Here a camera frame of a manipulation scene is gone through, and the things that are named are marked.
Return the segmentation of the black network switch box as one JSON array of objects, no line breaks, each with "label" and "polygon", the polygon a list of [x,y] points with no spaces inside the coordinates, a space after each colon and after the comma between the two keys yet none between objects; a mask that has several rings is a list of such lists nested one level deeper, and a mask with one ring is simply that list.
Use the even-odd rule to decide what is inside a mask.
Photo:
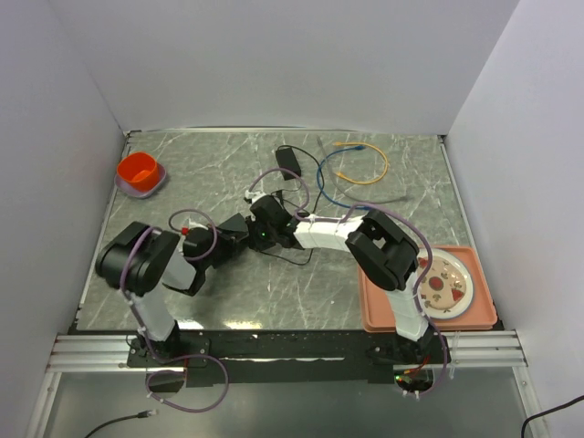
[{"label": "black network switch box", "polygon": [[234,214],[217,226],[219,235],[224,240],[242,242],[249,236],[246,219],[241,214]]}]

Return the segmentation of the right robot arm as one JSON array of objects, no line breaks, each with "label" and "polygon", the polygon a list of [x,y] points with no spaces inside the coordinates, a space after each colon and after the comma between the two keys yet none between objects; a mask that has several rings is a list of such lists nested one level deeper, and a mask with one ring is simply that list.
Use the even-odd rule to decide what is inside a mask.
[{"label": "right robot arm", "polygon": [[399,352],[412,364],[431,352],[442,350],[447,363],[447,343],[422,309],[418,286],[418,245],[394,223],[397,214],[371,206],[363,216],[328,218],[314,214],[290,214],[275,196],[246,192],[252,214],[250,240],[254,249],[280,245],[284,248],[330,249],[352,254],[361,272],[384,291],[390,302],[396,333],[401,336]]}]

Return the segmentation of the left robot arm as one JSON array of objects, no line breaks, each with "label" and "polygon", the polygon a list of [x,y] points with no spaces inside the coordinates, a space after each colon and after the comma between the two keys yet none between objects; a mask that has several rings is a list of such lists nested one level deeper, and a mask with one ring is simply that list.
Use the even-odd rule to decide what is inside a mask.
[{"label": "left robot arm", "polygon": [[164,293],[195,296],[206,281],[206,271],[223,265],[240,251],[247,232],[227,222],[218,227],[195,226],[179,234],[140,222],[128,225],[99,253],[96,274],[119,290],[138,322],[134,348],[159,366],[172,366],[205,346],[190,346],[182,338]]}]

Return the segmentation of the orange plastic cup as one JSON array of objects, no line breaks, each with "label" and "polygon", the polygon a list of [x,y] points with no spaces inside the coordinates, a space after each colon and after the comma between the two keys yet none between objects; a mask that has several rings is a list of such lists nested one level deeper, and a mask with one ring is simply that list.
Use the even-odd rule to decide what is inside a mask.
[{"label": "orange plastic cup", "polygon": [[148,192],[160,180],[159,164],[149,153],[134,152],[118,164],[117,175],[133,189]]}]

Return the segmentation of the pink plastic tray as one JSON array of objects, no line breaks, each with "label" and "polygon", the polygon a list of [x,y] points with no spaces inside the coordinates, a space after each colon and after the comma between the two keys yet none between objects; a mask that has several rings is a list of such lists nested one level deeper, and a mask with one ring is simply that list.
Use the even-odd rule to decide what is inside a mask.
[{"label": "pink plastic tray", "polygon": [[[441,330],[487,330],[497,322],[493,299],[475,250],[469,246],[436,246],[458,257],[469,269],[474,282],[474,299],[463,315],[447,320],[433,319]],[[363,327],[368,332],[393,332],[396,328],[391,305],[383,290],[362,273],[358,273],[360,311]]]}]

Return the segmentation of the patterned ceramic plate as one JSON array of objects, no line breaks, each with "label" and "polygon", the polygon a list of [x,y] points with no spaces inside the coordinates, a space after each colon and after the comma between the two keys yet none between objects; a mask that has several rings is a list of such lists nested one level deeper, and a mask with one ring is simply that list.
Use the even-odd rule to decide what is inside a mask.
[{"label": "patterned ceramic plate", "polygon": [[457,318],[471,306],[474,292],[466,265],[450,252],[434,248],[430,270],[418,288],[425,313],[433,319]]}]

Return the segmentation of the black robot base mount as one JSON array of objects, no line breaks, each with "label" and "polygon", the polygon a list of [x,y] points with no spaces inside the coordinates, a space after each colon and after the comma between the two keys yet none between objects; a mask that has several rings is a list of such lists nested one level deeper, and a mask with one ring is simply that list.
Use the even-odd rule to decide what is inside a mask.
[{"label": "black robot base mount", "polygon": [[189,387],[224,382],[394,382],[400,367],[441,368],[451,360],[446,339],[426,334],[411,341],[364,330],[185,330],[156,343],[130,344],[132,369],[177,370]]}]

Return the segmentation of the aluminium frame rail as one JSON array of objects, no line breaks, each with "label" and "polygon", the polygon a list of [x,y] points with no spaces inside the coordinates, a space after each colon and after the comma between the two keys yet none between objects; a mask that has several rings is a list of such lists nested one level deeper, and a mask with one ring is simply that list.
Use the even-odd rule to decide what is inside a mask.
[{"label": "aluminium frame rail", "polygon": [[[525,367],[527,360],[514,331],[448,333],[455,368]],[[132,371],[124,335],[59,335],[49,356],[48,372]]]}]

